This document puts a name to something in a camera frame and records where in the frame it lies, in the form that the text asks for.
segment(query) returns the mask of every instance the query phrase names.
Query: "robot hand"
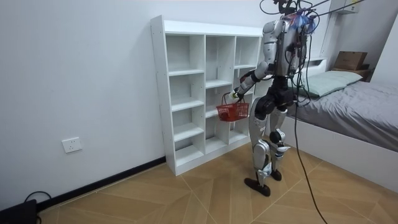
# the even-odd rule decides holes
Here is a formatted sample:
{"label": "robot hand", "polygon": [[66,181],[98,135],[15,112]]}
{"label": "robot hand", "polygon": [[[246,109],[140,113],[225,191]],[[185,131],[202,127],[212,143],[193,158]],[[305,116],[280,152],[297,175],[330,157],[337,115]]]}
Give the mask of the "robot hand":
{"label": "robot hand", "polygon": [[239,102],[240,97],[238,97],[238,94],[236,93],[235,90],[232,90],[231,93],[229,93],[228,95],[225,96],[225,102],[226,104],[231,104],[231,103],[237,103]]}

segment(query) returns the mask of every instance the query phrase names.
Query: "red basket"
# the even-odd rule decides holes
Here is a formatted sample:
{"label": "red basket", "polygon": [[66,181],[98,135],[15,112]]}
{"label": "red basket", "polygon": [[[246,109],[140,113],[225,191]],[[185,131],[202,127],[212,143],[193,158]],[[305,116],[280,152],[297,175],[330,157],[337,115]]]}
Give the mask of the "red basket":
{"label": "red basket", "polygon": [[218,116],[222,121],[239,121],[240,119],[247,118],[249,111],[249,103],[231,103],[226,104],[225,93],[221,99],[221,106],[217,106]]}

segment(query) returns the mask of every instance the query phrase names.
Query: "wooden floor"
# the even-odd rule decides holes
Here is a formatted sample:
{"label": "wooden floor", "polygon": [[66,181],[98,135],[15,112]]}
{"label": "wooden floor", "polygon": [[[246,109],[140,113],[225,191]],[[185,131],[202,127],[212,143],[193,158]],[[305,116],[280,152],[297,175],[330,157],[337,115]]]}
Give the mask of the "wooden floor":
{"label": "wooden floor", "polygon": [[[329,224],[398,223],[398,194],[302,152],[318,207]],[[267,179],[271,196],[246,187],[254,176],[247,144],[175,177],[167,165],[44,211],[44,224],[322,223],[295,149],[283,179]]]}

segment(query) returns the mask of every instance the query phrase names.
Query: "white wall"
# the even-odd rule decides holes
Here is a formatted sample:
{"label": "white wall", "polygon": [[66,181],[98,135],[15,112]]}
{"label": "white wall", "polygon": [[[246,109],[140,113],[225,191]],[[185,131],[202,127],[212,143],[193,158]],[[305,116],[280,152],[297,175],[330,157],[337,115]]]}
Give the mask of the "white wall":
{"label": "white wall", "polygon": [[365,63],[376,67],[397,13],[397,0],[367,0],[360,3],[359,13],[340,15],[336,21],[340,34],[329,53],[330,66],[344,50],[368,52]]}
{"label": "white wall", "polygon": [[398,50],[398,16],[384,46],[379,63],[374,71],[372,83],[398,85],[397,50]]}
{"label": "white wall", "polygon": [[[262,27],[279,18],[258,3],[0,1],[0,210],[162,157],[150,19]],[[66,155],[61,140],[76,136],[83,150]]]}

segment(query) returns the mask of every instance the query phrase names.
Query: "gray bedsheet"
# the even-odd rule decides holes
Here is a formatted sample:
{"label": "gray bedsheet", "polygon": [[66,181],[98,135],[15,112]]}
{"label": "gray bedsheet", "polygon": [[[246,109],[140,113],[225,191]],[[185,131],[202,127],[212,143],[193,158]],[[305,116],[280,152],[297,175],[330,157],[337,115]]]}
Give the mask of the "gray bedsheet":
{"label": "gray bedsheet", "polygon": [[[294,115],[294,108],[289,114]],[[357,82],[299,108],[298,119],[398,152],[398,88]]]}

